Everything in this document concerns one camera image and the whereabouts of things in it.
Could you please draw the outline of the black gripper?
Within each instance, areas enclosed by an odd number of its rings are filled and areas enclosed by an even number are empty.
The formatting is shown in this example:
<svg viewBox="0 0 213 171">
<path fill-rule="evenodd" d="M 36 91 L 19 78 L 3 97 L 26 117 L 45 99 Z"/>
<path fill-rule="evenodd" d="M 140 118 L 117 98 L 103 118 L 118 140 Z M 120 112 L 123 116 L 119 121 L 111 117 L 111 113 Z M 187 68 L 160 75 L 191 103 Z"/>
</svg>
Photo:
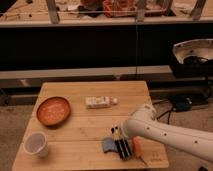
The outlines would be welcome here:
<svg viewBox="0 0 213 171">
<path fill-rule="evenodd" d="M 121 135 L 118 127 L 112 127 L 111 133 L 122 161 L 132 159 L 132 153 L 127 140 Z"/>
</svg>

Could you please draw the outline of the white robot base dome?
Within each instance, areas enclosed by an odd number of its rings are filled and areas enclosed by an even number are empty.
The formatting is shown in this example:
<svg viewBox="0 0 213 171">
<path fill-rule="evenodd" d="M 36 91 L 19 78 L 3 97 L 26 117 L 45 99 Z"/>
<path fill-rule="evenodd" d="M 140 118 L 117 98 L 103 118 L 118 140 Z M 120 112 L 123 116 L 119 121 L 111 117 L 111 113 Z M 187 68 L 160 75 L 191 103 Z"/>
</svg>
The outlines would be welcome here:
<svg viewBox="0 0 213 171">
<path fill-rule="evenodd" d="M 180 64 L 191 56 L 201 57 L 206 60 L 213 59 L 213 38 L 211 39 L 193 39 L 173 45 L 172 52 Z"/>
</svg>

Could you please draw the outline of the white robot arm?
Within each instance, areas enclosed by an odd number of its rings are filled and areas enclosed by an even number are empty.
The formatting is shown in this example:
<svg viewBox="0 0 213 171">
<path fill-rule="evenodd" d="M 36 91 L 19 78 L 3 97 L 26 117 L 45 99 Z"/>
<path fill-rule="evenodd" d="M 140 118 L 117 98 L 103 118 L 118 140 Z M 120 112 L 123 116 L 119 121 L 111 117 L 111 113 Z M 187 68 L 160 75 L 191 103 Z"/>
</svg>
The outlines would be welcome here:
<svg viewBox="0 0 213 171">
<path fill-rule="evenodd" d="M 212 132 L 161 123 L 156 118 L 156 109 L 150 104 L 142 104 L 120 122 L 118 132 L 125 139 L 148 138 L 213 163 Z"/>
</svg>

